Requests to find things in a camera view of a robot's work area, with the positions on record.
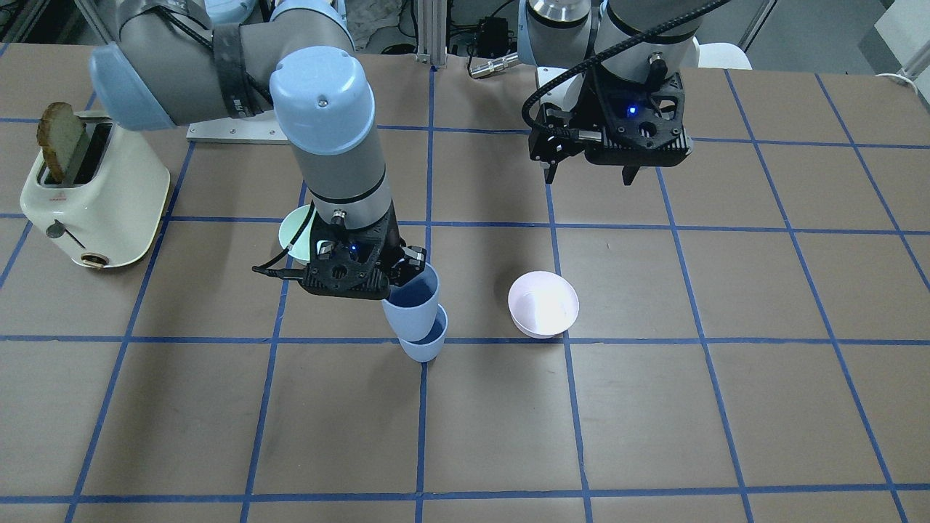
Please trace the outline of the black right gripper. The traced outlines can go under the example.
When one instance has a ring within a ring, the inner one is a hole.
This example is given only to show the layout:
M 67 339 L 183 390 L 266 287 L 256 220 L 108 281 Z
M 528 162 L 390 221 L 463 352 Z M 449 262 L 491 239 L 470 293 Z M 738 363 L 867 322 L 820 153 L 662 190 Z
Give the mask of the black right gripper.
M 405 244 L 394 211 L 386 212 L 384 225 L 385 238 L 378 259 L 378 269 L 382 273 L 378 280 L 379 291 L 388 291 L 389 285 L 407 285 L 418 277 L 426 268 L 428 254 L 425 248 Z

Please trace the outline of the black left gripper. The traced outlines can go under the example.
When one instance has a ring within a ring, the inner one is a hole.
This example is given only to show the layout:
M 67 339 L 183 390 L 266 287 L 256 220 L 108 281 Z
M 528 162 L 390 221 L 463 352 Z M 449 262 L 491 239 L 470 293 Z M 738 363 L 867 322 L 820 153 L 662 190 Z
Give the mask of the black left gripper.
M 602 139 L 604 132 L 604 116 L 591 74 L 594 70 L 588 69 L 565 82 L 548 89 L 541 97 L 541 125 L 544 128 L 577 129 L 581 139 Z M 557 161 L 543 163 L 543 178 L 545 185 L 554 182 L 558 166 Z M 641 166 L 623 166 L 621 169 L 624 186 L 631 186 L 639 173 Z

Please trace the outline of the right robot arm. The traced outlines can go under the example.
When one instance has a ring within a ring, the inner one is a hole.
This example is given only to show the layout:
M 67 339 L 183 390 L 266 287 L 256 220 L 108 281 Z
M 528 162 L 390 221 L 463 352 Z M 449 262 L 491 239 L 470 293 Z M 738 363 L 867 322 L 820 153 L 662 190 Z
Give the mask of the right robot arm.
M 110 117 L 153 131 L 266 110 L 291 145 L 312 202 L 283 256 L 301 269 L 254 272 L 319 296 L 382 300 L 425 268 L 400 235 L 374 92 L 351 33 L 326 1 L 283 1 L 265 23 L 207 24 L 186 1 L 126 1 L 118 38 L 91 53 L 89 74 Z

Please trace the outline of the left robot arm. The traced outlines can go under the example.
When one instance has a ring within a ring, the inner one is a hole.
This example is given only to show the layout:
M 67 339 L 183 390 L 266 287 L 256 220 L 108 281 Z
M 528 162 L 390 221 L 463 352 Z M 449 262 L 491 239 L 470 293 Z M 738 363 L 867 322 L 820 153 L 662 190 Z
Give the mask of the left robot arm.
M 537 70 L 522 103 L 530 158 L 552 183 L 559 163 L 582 153 L 618 166 L 624 185 L 641 168 L 684 161 L 693 143 L 684 128 L 679 70 L 720 1 L 522 1 L 516 50 L 469 67 L 473 79 L 516 64 Z

